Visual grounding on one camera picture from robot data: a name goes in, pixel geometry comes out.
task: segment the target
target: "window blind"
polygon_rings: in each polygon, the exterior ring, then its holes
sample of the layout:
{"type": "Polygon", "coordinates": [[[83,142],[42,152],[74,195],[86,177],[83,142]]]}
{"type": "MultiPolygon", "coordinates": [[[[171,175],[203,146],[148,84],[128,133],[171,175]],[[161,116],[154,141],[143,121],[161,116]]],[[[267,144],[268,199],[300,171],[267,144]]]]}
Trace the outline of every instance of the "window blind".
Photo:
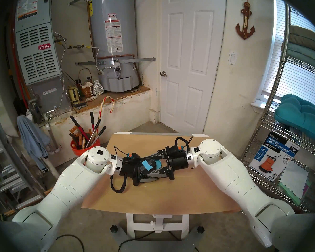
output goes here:
{"type": "MultiPolygon", "coordinates": [[[[273,55],[269,66],[268,74],[264,84],[263,92],[270,93],[279,68],[281,55],[281,44],[285,32],[285,3],[276,0],[276,33],[273,48],[273,55]]],[[[303,15],[291,11],[291,25],[300,26],[315,32],[315,27],[304,18],[303,15]]],[[[297,95],[298,97],[310,101],[315,105],[315,74],[302,67],[285,63],[281,80],[276,91],[276,96],[282,97],[286,94],[297,95]]]]}

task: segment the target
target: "orange bucket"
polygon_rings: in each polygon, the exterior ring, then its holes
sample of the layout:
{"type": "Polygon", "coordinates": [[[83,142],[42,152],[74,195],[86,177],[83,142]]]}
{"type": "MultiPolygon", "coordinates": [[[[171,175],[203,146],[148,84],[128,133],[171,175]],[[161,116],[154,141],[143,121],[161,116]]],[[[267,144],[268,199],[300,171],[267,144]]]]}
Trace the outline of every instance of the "orange bucket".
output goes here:
{"type": "Polygon", "coordinates": [[[77,157],[80,157],[83,153],[85,153],[87,150],[90,150],[93,147],[100,146],[100,140],[99,139],[97,139],[97,141],[93,145],[91,145],[89,148],[85,148],[85,149],[81,149],[81,150],[73,148],[72,147],[73,143],[75,143],[75,142],[72,140],[70,143],[70,146],[71,146],[73,153],[76,154],[77,157]]]}

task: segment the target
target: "anchor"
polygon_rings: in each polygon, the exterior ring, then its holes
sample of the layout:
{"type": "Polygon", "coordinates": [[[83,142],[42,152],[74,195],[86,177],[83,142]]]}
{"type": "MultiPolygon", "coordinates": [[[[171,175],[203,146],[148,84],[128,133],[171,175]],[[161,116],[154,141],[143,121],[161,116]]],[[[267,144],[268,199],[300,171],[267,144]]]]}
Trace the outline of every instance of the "anchor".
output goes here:
{"type": "Polygon", "coordinates": [[[241,13],[244,15],[243,30],[242,31],[240,30],[239,23],[236,26],[236,31],[237,31],[238,35],[241,36],[244,40],[251,37],[253,35],[253,33],[255,33],[255,31],[256,31],[254,26],[252,26],[250,32],[249,33],[247,32],[249,18],[252,15],[252,12],[250,11],[250,7],[251,7],[251,5],[249,4],[248,0],[246,0],[246,2],[244,2],[244,9],[241,10],[241,13]]]}

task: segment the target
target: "ladder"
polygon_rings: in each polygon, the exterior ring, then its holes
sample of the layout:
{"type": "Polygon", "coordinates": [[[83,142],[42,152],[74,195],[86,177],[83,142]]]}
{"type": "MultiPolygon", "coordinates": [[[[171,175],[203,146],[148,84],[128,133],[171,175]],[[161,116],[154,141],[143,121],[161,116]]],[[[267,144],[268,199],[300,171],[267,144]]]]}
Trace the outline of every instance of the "ladder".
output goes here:
{"type": "Polygon", "coordinates": [[[8,140],[0,123],[0,203],[5,210],[21,209],[32,202],[43,199],[45,186],[40,183],[23,159],[8,140]],[[28,188],[36,191],[37,195],[25,202],[19,203],[21,190],[28,188]]]}

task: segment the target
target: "orange pump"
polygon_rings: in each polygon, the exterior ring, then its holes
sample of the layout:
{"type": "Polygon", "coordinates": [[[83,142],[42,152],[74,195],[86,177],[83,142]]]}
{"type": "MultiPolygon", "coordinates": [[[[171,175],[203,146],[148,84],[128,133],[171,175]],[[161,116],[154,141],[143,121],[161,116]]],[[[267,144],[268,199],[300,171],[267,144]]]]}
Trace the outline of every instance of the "orange pump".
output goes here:
{"type": "Polygon", "coordinates": [[[266,159],[266,161],[262,165],[259,166],[259,169],[266,173],[273,171],[272,165],[276,161],[277,157],[281,156],[281,154],[279,156],[274,156],[274,157],[269,156],[269,155],[267,156],[268,158],[266,159]]]}

